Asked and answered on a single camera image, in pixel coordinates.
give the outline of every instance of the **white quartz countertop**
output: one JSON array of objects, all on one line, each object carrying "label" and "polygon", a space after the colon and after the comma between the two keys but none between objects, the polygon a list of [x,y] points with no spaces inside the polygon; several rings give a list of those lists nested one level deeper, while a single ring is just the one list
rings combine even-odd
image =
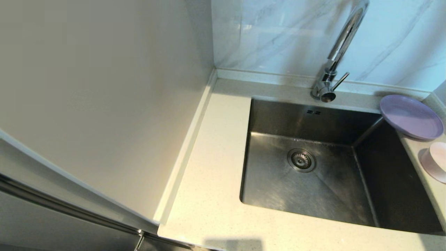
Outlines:
[{"label": "white quartz countertop", "polygon": [[[378,113],[380,97],[338,92],[316,102],[309,89],[219,79],[161,237],[229,251],[445,251],[446,238],[320,219],[243,204],[240,187],[252,97]],[[404,136],[443,226],[446,185],[419,166],[432,142]],[[436,141],[446,142],[443,135]]]}]

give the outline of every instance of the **kitchen sink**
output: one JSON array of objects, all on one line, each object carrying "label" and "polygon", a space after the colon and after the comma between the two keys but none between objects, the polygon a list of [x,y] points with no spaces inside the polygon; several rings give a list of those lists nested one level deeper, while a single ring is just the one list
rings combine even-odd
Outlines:
[{"label": "kitchen sink", "polygon": [[243,203],[445,235],[396,131],[380,114],[253,99]]}]

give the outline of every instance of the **countertop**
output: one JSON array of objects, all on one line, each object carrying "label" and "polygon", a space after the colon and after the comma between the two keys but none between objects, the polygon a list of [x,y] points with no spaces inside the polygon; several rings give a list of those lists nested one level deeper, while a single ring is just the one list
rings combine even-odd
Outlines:
[{"label": "countertop", "polygon": [[[320,219],[243,204],[243,172],[252,97],[379,113],[380,97],[338,92],[331,103],[309,89],[218,79],[161,237],[229,251],[446,251],[446,238]],[[417,155],[432,142],[400,134],[446,226],[446,185],[431,178]],[[435,141],[446,142],[442,135]]]}]

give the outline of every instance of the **backsplash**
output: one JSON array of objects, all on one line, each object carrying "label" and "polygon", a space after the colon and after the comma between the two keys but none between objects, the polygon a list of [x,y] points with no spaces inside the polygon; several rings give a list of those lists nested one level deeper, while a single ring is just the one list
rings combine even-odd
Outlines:
[{"label": "backsplash", "polygon": [[[356,2],[212,0],[215,65],[316,76]],[[444,0],[370,0],[339,76],[435,90],[445,80],[445,10]]]}]

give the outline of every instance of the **faucet handle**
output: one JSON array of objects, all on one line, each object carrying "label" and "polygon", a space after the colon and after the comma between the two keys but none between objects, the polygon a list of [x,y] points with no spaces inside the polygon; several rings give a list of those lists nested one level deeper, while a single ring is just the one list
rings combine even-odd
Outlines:
[{"label": "faucet handle", "polygon": [[350,75],[350,73],[349,72],[346,72],[345,74],[344,74],[344,76],[342,76],[342,78],[341,79],[339,79],[338,80],[338,82],[333,86],[333,88],[331,89],[331,91],[332,92],[334,92],[335,91],[335,89],[345,80],[345,78],[347,78],[347,76],[349,76]]}]

